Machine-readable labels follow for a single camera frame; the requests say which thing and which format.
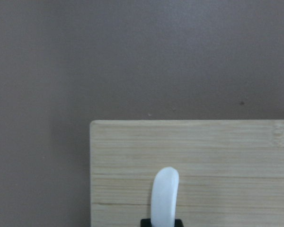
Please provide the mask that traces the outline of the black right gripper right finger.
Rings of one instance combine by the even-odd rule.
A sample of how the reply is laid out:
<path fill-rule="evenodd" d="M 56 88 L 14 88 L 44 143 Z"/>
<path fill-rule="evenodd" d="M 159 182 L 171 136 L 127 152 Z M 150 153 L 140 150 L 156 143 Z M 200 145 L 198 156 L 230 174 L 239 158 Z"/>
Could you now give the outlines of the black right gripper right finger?
<path fill-rule="evenodd" d="M 181 219 L 175 219 L 174 227 L 184 227 L 184 224 Z"/>

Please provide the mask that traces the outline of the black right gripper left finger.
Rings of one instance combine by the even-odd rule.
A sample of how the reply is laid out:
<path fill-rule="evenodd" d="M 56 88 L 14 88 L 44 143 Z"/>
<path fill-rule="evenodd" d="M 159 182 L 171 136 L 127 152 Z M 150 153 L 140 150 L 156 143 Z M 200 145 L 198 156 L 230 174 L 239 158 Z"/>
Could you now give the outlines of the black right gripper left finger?
<path fill-rule="evenodd" d="M 143 218 L 140 221 L 140 227 L 152 227 L 150 218 Z"/>

